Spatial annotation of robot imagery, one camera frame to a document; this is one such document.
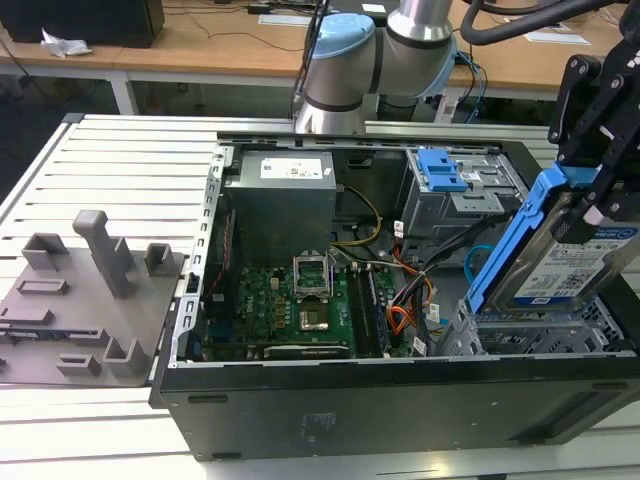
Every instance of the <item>blue drive bracket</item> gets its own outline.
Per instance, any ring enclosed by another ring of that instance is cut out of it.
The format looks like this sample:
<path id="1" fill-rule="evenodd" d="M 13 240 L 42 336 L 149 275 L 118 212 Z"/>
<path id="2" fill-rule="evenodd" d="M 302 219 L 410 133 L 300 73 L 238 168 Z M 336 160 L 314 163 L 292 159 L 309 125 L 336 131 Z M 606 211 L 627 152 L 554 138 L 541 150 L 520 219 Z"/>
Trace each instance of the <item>blue drive bracket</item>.
<path id="1" fill-rule="evenodd" d="M 460 174 L 456 163 L 442 148 L 421 148 L 418 150 L 418 166 L 432 192 L 466 192 L 469 188 Z"/>
<path id="2" fill-rule="evenodd" d="M 551 168 L 540 172 L 529 191 L 527 200 L 518 210 L 467 291 L 467 300 L 473 313 L 478 313 L 484 306 L 491 283 L 509 262 L 522 239 L 530 230 L 536 230 L 544 221 L 542 207 L 552 191 L 563 185 L 568 185 L 570 188 L 586 188 L 591 185 L 597 173 L 595 168 L 561 167 L 556 162 Z"/>

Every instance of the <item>hard drive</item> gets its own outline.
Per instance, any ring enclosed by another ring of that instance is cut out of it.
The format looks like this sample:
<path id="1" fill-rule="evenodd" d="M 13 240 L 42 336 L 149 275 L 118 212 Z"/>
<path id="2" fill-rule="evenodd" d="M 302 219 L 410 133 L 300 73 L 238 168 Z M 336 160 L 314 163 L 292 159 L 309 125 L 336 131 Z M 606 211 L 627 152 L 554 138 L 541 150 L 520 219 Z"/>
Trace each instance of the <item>hard drive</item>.
<path id="1" fill-rule="evenodd" d="M 551 230 L 579 195 L 560 195 L 524 249 L 494 280 L 484 312 L 576 311 L 640 253 L 638 228 L 608 219 L 584 244 L 558 243 Z M 492 255 L 488 262 L 494 260 Z"/>

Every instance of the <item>motherboard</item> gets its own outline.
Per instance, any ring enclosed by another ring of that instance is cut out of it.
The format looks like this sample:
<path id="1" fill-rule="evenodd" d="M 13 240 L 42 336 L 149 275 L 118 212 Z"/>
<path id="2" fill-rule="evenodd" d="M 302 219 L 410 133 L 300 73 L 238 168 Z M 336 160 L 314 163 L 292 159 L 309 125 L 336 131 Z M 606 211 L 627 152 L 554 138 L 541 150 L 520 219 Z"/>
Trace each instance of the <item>motherboard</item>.
<path id="1" fill-rule="evenodd" d="M 384 315 L 395 293 L 387 268 L 325 269 L 321 262 L 243 268 L 235 315 L 208 318 L 203 355 L 212 361 L 406 356 L 404 336 L 392 338 Z"/>

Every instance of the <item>green circuit board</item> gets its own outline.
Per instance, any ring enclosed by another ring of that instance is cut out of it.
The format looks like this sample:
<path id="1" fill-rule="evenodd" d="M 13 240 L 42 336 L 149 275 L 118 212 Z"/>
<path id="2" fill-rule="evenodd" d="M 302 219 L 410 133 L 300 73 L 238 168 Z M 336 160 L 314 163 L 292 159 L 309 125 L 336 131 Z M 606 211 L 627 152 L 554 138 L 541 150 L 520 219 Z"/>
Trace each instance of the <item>green circuit board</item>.
<path id="1" fill-rule="evenodd" d="M 323 286 L 322 268 L 309 266 L 300 269 L 298 285 Z M 210 319 L 203 347 L 208 349 L 212 360 L 238 359 L 239 355 L 246 355 L 244 347 L 251 348 L 252 345 L 259 349 L 287 344 L 347 347 L 354 358 L 356 342 L 347 275 L 345 268 L 333 269 L 329 297 L 319 301 L 313 296 L 296 298 L 292 267 L 245 268 L 240 276 L 238 308 L 228 338 L 224 343 L 214 340 L 219 337 L 220 325 Z M 386 301 L 395 294 L 393 275 L 388 270 L 380 270 L 375 272 L 374 278 L 376 295 L 384 308 Z M 406 347 L 398 349 L 404 342 L 394 340 L 389 350 L 395 356 Z"/>

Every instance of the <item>power supply label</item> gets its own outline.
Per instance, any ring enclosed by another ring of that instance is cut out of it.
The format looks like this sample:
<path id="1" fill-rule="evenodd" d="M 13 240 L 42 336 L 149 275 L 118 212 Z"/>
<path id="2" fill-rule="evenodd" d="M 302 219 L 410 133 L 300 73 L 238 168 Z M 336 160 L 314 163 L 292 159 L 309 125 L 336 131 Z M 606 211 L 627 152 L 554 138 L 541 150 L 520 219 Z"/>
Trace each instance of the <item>power supply label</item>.
<path id="1" fill-rule="evenodd" d="M 638 233 L 633 227 L 604 227 L 583 245 L 556 243 L 514 297 L 519 305 L 565 303 L 605 267 L 605 255 L 622 248 Z"/>
<path id="2" fill-rule="evenodd" d="M 322 180 L 322 162 L 319 158 L 265 158 L 260 178 Z"/>

